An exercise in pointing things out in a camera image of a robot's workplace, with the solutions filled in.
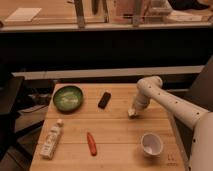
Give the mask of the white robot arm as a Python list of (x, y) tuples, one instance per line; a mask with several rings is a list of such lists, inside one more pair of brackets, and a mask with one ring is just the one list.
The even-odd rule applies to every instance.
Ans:
[(140, 79), (137, 95), (128, 109), (129, 117), (136, 117), (151, 99), (155, 100), (194, 131), (188, 170), (213, 171), (213, 112), (168, 93), (162, 85), (159, 76)]

